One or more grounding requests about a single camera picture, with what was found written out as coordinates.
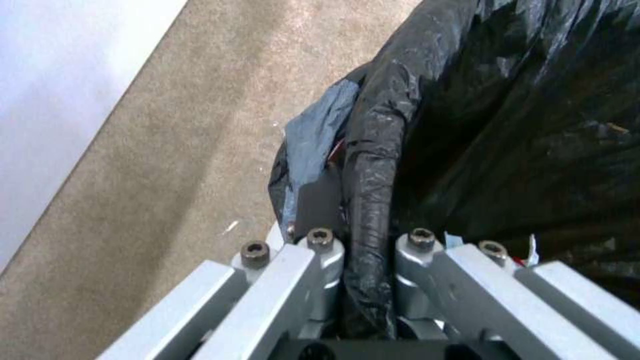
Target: black garbage bag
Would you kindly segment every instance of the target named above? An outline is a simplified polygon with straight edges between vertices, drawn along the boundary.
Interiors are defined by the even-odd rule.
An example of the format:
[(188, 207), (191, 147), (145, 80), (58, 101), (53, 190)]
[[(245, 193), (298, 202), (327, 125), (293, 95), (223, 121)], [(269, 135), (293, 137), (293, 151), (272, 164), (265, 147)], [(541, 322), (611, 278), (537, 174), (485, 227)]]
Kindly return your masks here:
[(640, 306), (639, 1), (426, 0), (360, 76), (324, 134), (344, 149), (348, 336), (395, 337), (392, 240), (415, 226), (515, 254), (535, 234)]

